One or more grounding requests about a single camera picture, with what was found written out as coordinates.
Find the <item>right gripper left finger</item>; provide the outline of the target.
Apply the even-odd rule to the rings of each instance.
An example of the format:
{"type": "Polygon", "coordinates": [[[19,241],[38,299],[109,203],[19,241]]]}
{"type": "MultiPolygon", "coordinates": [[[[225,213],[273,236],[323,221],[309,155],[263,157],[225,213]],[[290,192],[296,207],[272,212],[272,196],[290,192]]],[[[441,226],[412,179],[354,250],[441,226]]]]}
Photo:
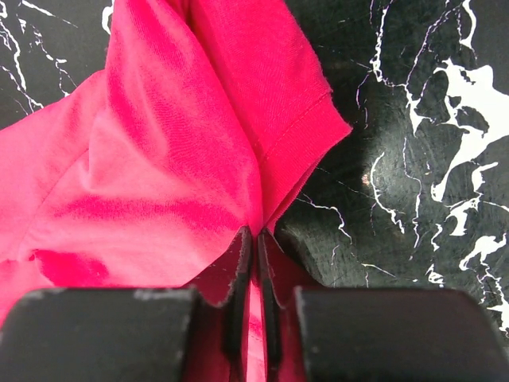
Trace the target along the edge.
{"type": "Polygon", "coordinates": [[[196,291],[186,349],[187,381],[244,381],[252,235],[240,228],[227,250],[188,283],[196,291]]]}

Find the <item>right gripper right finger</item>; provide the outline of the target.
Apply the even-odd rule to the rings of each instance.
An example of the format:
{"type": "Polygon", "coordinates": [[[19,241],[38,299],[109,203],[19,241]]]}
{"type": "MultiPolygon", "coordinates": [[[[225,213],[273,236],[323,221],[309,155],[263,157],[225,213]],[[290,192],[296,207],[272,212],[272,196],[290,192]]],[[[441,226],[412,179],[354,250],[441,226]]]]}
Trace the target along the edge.
{"type": "Polygon", "coordinates": [[[306,381],[295,289],[317,282],[279,246],[269,230],[257,239],[263,344],[268,381],[306,381]]]}

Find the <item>magenta t shirt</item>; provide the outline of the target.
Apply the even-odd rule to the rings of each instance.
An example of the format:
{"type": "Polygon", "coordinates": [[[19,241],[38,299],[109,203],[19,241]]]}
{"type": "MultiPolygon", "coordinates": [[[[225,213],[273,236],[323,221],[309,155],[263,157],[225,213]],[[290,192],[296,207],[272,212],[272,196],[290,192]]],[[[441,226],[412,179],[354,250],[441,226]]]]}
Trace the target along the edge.
{"type": "Polygon", "coordinates": [[[117,1],[105,68],[1,133],[1,315],[186,284],[349,134],[283,1],[117,1]]]}

